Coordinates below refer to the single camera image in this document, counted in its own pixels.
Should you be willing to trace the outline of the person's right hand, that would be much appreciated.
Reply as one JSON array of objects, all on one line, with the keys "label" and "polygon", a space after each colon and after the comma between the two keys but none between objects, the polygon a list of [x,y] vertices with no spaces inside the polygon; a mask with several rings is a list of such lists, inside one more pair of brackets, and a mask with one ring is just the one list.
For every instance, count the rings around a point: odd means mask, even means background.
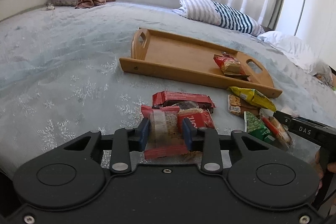
[{"label": "person's right hand", "polygon": [[315,169],[315,171],[317,172],[319,176],[319,186],[318,186],[317,193],[315,195],[318,194],[319,190],[322,187],[323,170],[322,170],[319,160],[320,160],[320,152],[317,151],[315,154],[314,163],[312,164],[313,168]]}]

